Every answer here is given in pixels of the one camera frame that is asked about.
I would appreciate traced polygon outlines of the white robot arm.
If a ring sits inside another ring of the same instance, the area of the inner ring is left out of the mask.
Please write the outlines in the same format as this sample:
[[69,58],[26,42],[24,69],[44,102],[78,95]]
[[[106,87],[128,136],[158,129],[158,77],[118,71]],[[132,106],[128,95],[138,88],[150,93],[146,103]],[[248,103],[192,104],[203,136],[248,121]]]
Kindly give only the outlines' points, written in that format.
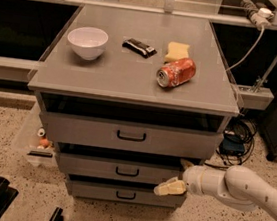
[[242,166],[230,166],[227,170],[191,165],[188,161],[182,178],[173,177],[154,187],[158,196],[194,195],[212,196],[217,201],[239,211],[263,209],[277,221],[277,190],[254,171]]

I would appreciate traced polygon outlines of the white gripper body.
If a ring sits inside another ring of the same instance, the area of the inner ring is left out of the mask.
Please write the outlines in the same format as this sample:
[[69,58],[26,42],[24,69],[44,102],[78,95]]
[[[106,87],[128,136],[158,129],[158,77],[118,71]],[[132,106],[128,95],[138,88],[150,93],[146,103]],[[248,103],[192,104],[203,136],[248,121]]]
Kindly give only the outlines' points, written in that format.
[[191,166],[183,173],[183,181],[186,185],[186,189],[191,194],[202,195],[202,178],[203,174],[206,171],[204,167],[200,166]]

